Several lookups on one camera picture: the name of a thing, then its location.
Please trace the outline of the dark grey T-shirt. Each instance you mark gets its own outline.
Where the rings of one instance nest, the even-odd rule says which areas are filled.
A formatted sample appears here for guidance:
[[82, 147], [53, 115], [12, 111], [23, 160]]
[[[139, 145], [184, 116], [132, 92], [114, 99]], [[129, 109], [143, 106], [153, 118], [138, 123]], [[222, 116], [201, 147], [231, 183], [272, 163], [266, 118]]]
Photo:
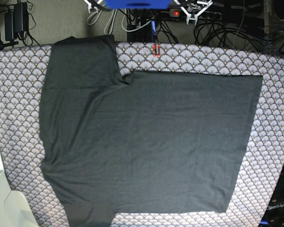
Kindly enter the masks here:
[[120, 74], [114, 37], [53, 45], [41, 163], [72, 227], [116, 213], [224, 213], [246, 153], [259, 76]]

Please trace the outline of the red and black table clamp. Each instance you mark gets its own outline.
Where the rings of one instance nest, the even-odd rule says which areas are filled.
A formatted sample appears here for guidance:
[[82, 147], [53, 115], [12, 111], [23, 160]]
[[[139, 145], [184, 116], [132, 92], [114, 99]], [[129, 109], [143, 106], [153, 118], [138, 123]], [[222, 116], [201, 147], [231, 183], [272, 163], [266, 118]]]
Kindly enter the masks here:
[[153, 45], [153, 55], [155, 57], [160, 57], [161, 54], [160, 54], [160, 43], [154, 43]]

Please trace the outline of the black power adapter brick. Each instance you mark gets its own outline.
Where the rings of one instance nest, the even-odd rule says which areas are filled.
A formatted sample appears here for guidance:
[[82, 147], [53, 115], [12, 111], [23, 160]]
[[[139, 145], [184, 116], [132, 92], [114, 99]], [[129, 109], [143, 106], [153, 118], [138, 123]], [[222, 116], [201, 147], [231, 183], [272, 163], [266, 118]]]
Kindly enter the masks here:
[[17, 38], [23, 40], [28, 31], [28, 11], [26, 2], [18, 2], [8, 9], [4, 15], [5, 40], [14, 41]]

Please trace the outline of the fan-patterned table cloth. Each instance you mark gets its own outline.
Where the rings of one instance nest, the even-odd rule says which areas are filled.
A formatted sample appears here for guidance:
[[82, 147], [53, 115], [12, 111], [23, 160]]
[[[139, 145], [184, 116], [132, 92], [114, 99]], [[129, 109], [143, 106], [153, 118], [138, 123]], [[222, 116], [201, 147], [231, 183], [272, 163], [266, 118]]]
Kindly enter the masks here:
[[[0, 52], [0, 152], [8, 183], [22, 192], [41, 227], [66, 227], [68, 220], [41, 173], [39, 102], [51, 46]], [[114, 227], [256, 227], [284, 165], [284, 58], [184, 44], [163, 44], [160, 56], [146, 43], [116, 47], [122, 75], [170, 71], [215, 75], [256, 75], [263, 86], [246, 154], [225, 213], [118, 214]]]

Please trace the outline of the black OpenArm base box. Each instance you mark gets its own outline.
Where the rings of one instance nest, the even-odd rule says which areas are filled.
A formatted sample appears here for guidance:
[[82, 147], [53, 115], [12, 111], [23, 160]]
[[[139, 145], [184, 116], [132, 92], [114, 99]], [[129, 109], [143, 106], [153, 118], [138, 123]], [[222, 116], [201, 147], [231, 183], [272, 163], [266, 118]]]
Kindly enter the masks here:
[[284, 227], [284, 166], [259, 226]]

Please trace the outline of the white plastic bin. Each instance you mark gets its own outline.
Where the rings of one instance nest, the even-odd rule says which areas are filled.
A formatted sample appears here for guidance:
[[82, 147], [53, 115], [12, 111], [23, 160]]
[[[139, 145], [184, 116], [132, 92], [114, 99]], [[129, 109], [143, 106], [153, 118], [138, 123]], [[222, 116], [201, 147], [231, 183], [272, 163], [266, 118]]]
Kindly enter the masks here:
[[5, 173], [0, 171], [0, 227], [37, 226], [37, 221], [24, 194], [12, 190]]

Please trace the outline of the black power strip red switch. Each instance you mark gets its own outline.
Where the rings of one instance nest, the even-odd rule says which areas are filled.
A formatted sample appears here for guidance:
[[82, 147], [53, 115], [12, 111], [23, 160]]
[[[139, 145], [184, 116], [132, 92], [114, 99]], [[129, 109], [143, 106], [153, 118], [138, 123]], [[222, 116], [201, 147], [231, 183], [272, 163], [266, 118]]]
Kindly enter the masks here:
[[[192, 18], [194, 18], [194, 14], [197, 13], [199, 10], [193, 10], [190, 12], [192, 14]], [[168, 14], [172, 18], [184, 18], [186, 19], [186, 15], [181, 9], [169, 9]], [[222, 21], [222, 13], [220, 12], [212, 12], [212, 11], [205, 11], [199, 19], [210, 19], [216, 21]]]

